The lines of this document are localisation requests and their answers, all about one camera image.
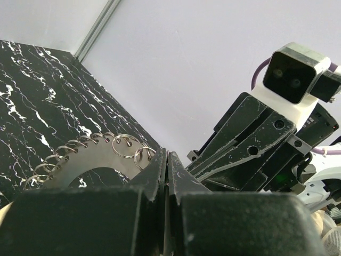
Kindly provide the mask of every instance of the white wall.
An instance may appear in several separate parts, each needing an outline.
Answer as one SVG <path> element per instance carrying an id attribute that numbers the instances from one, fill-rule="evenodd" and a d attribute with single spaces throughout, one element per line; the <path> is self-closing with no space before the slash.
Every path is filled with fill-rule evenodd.
<path id="1" fill-rule="evenodd" d="M 0 40 L 76 53 L 108 0 L 0 0 Z"/>
<path id="2" fill-rule="evenodd" d="M 84 65 L 185 160 L 273 51 L 295 41 L 341 65 L 339 10 L 336 0 L 124 0 Z M 341 123 L 341 98 L 328 109 Z"/>

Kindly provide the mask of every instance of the metal ring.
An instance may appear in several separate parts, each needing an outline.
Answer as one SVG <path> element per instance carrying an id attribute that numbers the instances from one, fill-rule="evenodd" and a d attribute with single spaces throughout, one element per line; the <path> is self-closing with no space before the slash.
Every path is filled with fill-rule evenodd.
<path id="1" fill-rule="evenodd" d="M 113 141 L 112 141 L 112 144 L 111 144 L 111 145 L 112 145 L 112 150 L 116 153 L 116 155 L 118 155 L 118 156 L 120 156 L 120 157 L 123 157 L 123 158 L 133 158 L 134 155 L 131 155 L 131 156 L 122 155 L 122 154 L 120 154 L 120 153 L 116 150 L 116 148 L 114 147 L 114 145 L 113 145 L 114 142 L 115 142 L 116 140 L 120 139 L 120 138 L 129 138 L 129 139 L 132 139 L 132 140 L 134 140 L 134 141 L 140 143 L 139 140 L 138 140 L 137 138 L 135 138 L 134 136 L 131 136 L 131 135 L 129 135 L 129 134 L 120 134 L 120 135 L 117 135 L 117 136 L 113 139 Z"/>
<path id="2" fill-rule="evenodd" d="M 106 139 L 105 137 L 103 137 L 103 134 L 102 134 L 102 133 L 97 133 L 97 132 L 95 132 L 95 133 L 91 134 L 90 137 L 91 137 L 91 138 L 94 138 L 94 137 L 95 137 L 95 138 L 98 138 L 98 137 L 100 137 L 100 138 L 102 138 L 103 140 L 105 140 L 106 143 L 108 143 L 107 139 Z"/>
<path id="3" fill-rule="evenodd" d="M 73 145 L 72 143 L 84 146 L 85 148 L 87 148 L 87 145 L 85 145 L 84 143 L 78 141 L 78 140 L 69 140 L 68 142 L 65 143 L 65 146 L 67 146 L 68 144 Z"/>
<path id="4" fill-rule="evenodd" d="M 53 167 L 56 167 L 56 168 L 59 169 L 59 167 L 56 166 L 55 164 L 42 163 L 42 164 L 37 165 L 37 166 L 34 168 L 33 174 L 36 174 L 36 171 L 37 171 L 38 169 L 40 169 L 40 168 L 43 168 L 47 173 L 50 173 L 51 170 L 46 169 L 46 168 L 45 168 L 46 166 L 53 166 Z"/>
<path id="5" fill-rule="evenodd" d="M 113 134 L 112 132 L 106 132 L 106 133 L 104 133 L 104 134 L 103 134 L 103 137 L 107 140 L 107 143 L 110 142 L 110 139 L 108 138 L 108 136 L 111 136 L 111 137 L 115 138 L 116 135 Z"/>
<path id="6" fill-rule="evenodd" d="M 44 159 L 44 163 L 47 163 L 47 160 L 51 159 L 51 158 L 55 158 L 57 161 L 59 161 L 60 159 L 65 159 L 65 161 L 67 161 L 68 159 L 64 156 L 61 155 L 49 155 L 48 157 L 46 157 Z"/>
<path id="7" fill-rule="evenodd" d="M 141 143 L 144 147 L 148 147 L 148 145 L 145 143 L 145 142 L 143 142 L 143 143 Z M 151 158 L 152 158 L 152 156 L 151 156 L 151 154 L 150 154 L 150 150 L 148 150 L 147 149 L 147 155 L 148 155 L 148 160 L 151 160 Z"/>
<path id="8" fill-rule="evenodd" d="M 26 187 L 27 187 L 27 184 L 28 184 L 31 180 L 33 180 L 33 179 L 36 179 L 37 182 L 43 183 L 44 180 L 39 179 L 39 177 L 51 178 L 49 175 L 40 175 L 40 174 L 33 175 L 33 176 L 31 176 L 30 178 L 28 178 L 28 179 L 25 181 L 25 184 L 24 184 L 24 187 L 23 187 L 23 188 L 24 188 L 24 189 L 27 189 L 27 188 L 26 188 Z"/>
<path id="9" fill-rule="evenodd" d="M 65 149 L 66 153 L 68 153 L 67 150 L 73 151 L 74 153 L 77 153 L 77 151 L 75 151 L 73 148 L 70 148 L 70 147 L 68 147 L 68 146 L 59 146 L 59 147 L 57 147 L 57 149 L 54 151 L 55 155 L 59 155 L 59 154 L 57 154 L 57 151 L 58 151 L 59 149 L 62 149 L 62 148 Z"/>
<path id="10" fill-rule="evenodd" d="M 150 151 L 152 151 L 154 154 L 156 153 L 156 151 L 155 151 L 154 149 L 150 148 L 150 147 L 142 147 L 142 148 L 139 148 L 139 149 L 135 152 L 135 154 L 134 154 L 134 163 L 135 163 L 136 167 L 140 169 L 140 171 L 142 171 L 143 169 L 140 167 L 140 165 L 139 165 L 139 163 L 138 163 L 138 161 L 137 161 L 137 156 L 138 156 L 138 155 L 140 154 L 140 152 L 142 152 L 142 150 L 144 150 L 144 149 L 146 149 L 147 151 L 150 150 Z"/>
<path id="11" fill-rule="evenodd" d="M 128 140 L 128 138 L 123 138 L 123 139 L 126 141 L 128 147 L 131 147 L 131 146 L 133 145 L 133 144 Z"/>
<path id="12" fill-rule="evenodd" d="M 85 136 L 85 135 L 79 136 L 79 137 L 78 137 L 78 141 L 80 141 L 81 139 L 91 140 L 91 141 L 94 142 L 95 144 L 98 143 L 97 141 L 91 139 L 89 136 Z"/>

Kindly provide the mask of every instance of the camera lens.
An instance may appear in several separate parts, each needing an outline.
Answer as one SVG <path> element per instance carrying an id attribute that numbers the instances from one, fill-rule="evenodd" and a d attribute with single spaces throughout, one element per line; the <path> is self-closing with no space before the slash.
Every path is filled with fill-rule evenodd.
<path id="1" fill-rule="evenodd" d="M 273 71 L 273 76 L 277 79 L 282 78 L 283 77 L 283 71 L 281 69 L 277 68 Z"/>
<path id="2" fill-rule="evenodd" d="M 291 86 L 292 88 L 294 88 L 294 89 L 297 89 L 297 88 L 299 88 L 299 87 L 301 86 L 301 82 L 300 82 L 300 80 L 298 80 L 298 79 L 293 79 L 293 80 L 291 80 L 291 82 L 290 82 L 290 86 Z"/>

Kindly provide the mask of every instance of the screw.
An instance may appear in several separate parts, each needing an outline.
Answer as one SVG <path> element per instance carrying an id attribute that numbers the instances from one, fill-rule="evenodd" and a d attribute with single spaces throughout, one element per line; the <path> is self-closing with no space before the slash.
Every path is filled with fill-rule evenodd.
<path id="1" fill-rule="evenodd" d="M 274 126 L 277 128 L 277 129 L 282 129 L 284 127 L 284 122 L 282 120 L 277 120 L 275 123 L 274 123 Z"/>
<path id="2" fill-rule="evenodd" d="M 300 140 L 296 140 L 294 142 L 294 145 L 295 145 L 296 148 L 299 148 L 300 146 L 302 146 L 302 142 Z"/>

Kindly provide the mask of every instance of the black marble surface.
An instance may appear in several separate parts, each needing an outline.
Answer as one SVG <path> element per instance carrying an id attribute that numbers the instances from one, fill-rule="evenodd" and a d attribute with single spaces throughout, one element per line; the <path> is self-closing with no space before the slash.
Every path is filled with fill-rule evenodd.
<path id="1" fill-rule="evenodd" d="M 79 135 L 107 131 L 159 148 L 70 53 L 0 41 L 0 208 L 23 191 L 33 169 L 55 148 Z M 102 171 L 89 171 L 71 186 L 110 185 L 117 179 L 114 170 Z"/>

